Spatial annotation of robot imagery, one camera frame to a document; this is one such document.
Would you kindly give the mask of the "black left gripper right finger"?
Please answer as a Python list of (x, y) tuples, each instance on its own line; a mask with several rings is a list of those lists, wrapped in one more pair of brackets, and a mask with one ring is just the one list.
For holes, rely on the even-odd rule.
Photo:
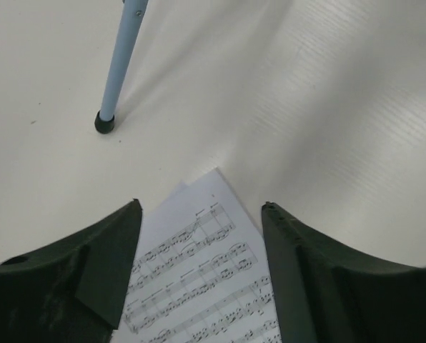
[(426, 342), (426, 267), (353, 249), (273, 202), (261, 218), (283, 342)]

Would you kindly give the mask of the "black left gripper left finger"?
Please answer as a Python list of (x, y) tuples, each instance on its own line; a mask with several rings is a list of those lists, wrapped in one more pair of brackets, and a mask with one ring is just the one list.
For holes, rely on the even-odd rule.
[(133, 199), (101, 221), (0, 264), (0, 342), (110, 342), (142, 225)]

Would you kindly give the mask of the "sheet music pages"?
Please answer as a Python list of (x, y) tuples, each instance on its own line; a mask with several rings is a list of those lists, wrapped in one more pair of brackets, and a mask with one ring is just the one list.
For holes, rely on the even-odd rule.
[(146, 214), (113, 342), (279, 342), (262, 235), (217, 169)]

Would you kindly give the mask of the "blue music stand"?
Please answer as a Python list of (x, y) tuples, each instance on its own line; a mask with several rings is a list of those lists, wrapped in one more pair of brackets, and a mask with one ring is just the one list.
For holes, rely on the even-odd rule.
[(148, 3), (148, 0), (123, 1), (124, 7), (104, 94), (94, 120), (94, 127), (100, 134), (108, 134), (114, 129), (117, 103)]

